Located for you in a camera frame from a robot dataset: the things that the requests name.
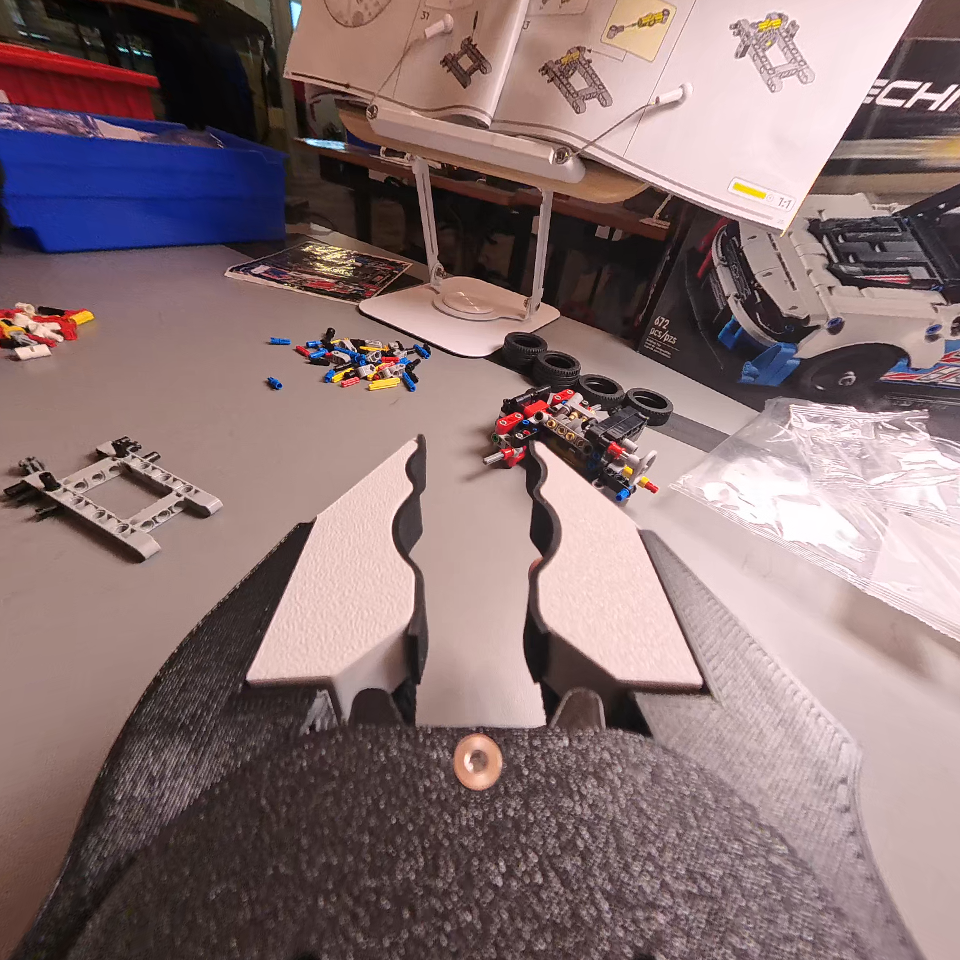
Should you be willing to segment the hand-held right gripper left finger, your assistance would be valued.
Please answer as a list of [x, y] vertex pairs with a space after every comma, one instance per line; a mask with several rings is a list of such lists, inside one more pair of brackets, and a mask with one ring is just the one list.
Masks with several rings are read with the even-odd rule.
[[428, 650], [426, 438], [417, 435], [318, 513], [246, 672], [255, 688], [324, 690], [340, 718], [363, 690], [416, 716]]

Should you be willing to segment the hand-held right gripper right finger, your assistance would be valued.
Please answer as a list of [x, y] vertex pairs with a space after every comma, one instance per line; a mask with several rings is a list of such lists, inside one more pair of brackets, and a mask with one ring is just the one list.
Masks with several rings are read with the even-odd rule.
[[526, 460], [531, 498], [525, 659], [561, 700], [574, 689], [694, 693], [704, 678], [642, 533], [542, 442]]

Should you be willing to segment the grey lego frame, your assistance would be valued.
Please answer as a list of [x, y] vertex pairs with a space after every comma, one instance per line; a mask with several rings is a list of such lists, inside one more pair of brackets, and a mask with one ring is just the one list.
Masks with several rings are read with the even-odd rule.
[[[32, 505], [36, 520], [60, 516], [92, 531], [127, 558], [145, 562], [162, 549], [156, 532], [163, 524], [187, 514], [209, 519], [223, 508], [220, 498], [177, 474], [162, 462], [159, 451], [146, 451], [123, 436], [99, 444], [93, 460], [67, 475], [54, 474], [36, 457], [18, 462], [19, 476], [2, 491], [16, 506]], [[125, 479], [154, 494], [137, 512], [121, 515], [93, 495], [117, 479]]]

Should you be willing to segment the partly built lego chassis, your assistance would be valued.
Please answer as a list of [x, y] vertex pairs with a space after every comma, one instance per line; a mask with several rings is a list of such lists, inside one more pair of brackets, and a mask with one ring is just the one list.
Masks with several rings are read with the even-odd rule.
[[590, 406], [577, 390], [535, 387], [503, 401], [490, 435], [494, 449], [482, 462], [513, 467], [541, 442], [594, 488], [625, 503], [639, 491], [659, 491], [648, 476], [657, 453], [643, 453], [639, 445], [648, 427], [646, 417], [625, 403], [608, 412]]

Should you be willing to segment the pile of mixed lego pins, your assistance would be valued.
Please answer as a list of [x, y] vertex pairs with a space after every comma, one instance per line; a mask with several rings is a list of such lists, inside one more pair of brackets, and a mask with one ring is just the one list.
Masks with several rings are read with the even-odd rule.
[[302, 360], [319, 368], [321, 382], [340, 389], [363, 387], [368, 392], [403, 389], [414, 393], [419, 368], [433, 355], [426, 342], [341, 337], [333, 327], [321, 339], [291, 347]]

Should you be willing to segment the lego car box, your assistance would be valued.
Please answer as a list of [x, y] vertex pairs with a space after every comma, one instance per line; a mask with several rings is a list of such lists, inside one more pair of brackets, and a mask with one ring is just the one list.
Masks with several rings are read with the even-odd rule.
[[756, 410], [921, 410], [958, 441], [958, 2], [922, 2], [785, 233], [691, 208], [641, 355]]

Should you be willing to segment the pile of red lego pieces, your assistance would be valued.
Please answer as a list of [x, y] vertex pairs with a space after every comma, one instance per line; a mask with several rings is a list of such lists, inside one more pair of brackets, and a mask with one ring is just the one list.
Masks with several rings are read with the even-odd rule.
[[18, 302], [1, 309], [1, 350], [16, 362], [45, 359], [63, 343], [75, 342], [79, 329], [95, 320], [89, 309], [63, 310]]

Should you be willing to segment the lego instruction booklet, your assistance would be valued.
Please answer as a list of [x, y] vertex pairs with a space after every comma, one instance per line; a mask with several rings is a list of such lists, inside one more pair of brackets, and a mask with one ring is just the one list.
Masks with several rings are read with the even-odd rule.
[[535, 185], [590, 164], [784, 231], [920, 2], [301, 2], [288, 79]]

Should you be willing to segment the clear plastic bag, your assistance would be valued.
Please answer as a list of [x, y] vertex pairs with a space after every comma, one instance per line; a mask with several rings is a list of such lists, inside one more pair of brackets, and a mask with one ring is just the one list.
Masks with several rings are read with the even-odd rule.
[[780, 397], [672, 484], [959, 639], [959, 446], [927, 411]]

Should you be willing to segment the white book stand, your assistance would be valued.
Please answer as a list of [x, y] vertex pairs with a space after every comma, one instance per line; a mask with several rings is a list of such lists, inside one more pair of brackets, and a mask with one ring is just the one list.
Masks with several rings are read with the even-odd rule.
[[[578, 155], [567, 147], [496, 133], [427, 117], [380, 99], [390, 83], [387, 75], [366, 106], [366, 120], [377, 138], [397, 142], [414, 176], [427, 258], [426, 284], [408, 294], [388, 294], [382, 305], [362, 312], [412, 336], [428, 340], [453, 354], [487, 356], [499, 348], [509, 324], [533, 332], [559, 317], [543, 303], [549, 225], [555, 190], [577, 186], [587, 175]], [[429, 162], [447, 163], [534, 186], [540, 194], [539, 224], [534, 257], [534, 281], [524, 296], [475, 277], [449, 273], [439, 256]]]

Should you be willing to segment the shiny sticker sheet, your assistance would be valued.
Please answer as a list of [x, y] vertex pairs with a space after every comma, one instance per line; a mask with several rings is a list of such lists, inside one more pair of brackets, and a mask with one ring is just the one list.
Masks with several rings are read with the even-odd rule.
[[357, 305], [403, 277], [409, 262], [305, 239], [227, 269], [230, 280]]

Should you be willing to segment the brown wooden table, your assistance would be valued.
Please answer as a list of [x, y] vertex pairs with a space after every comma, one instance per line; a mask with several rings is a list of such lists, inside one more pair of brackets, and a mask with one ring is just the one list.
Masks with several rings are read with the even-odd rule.
[[[409, 166], [394, 159], [383, 158], [375, 151], [342, 141], [294, 139], [293, 155], [304, 160], [307, 153], [318, 159], [321, 172], [332, 172], [344, 177], [347, 185], [356, 190], [389, 183], [415, 185], [415, 177]], [[431, 185], [439, 190], [491, 203], [500, 208], [537, 210], [540, 205], [540, 193], [532, 187], [506, 189], [491, 185], [485, 180], [456, 179], [438, 172], [431, 173], [430, 177]], [[675, 222], [651, 215], [644, 216], [639, 211], [627, 208], [623, 203], [602, 203], [561, 193], [554, 195], [553, 210], [595, 226], [619, 230], [623, 234], [645, 236], [656, 241], [666, 240], [676, 226]]]

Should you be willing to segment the blue plastic bin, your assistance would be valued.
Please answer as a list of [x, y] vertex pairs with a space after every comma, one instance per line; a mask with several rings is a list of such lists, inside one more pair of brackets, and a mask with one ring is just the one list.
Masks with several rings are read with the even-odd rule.
[[1, 130], [2, 221], [49, 254], [282, 239], [285, 153], [213, 127], [195, 132], [223, 148]]

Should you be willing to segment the crumpled clear bags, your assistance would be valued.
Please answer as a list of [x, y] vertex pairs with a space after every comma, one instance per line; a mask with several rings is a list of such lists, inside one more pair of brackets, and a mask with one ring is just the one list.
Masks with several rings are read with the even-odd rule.
[[206, 131], [185, 128], [160, 132], [141, 130], [113, 124], [90, 114], [6, 102], [1, 104], [1, 130], [83, 139], [158, 143], [168, 146], [224, 148], [220, 138]]

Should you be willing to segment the red plastic bin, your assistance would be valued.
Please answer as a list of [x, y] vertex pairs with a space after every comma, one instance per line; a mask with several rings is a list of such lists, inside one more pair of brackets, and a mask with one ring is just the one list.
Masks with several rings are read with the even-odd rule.
[[1, 90], [21, 106], [154, 120], [156, 77], [78, 57], [1, 44]]

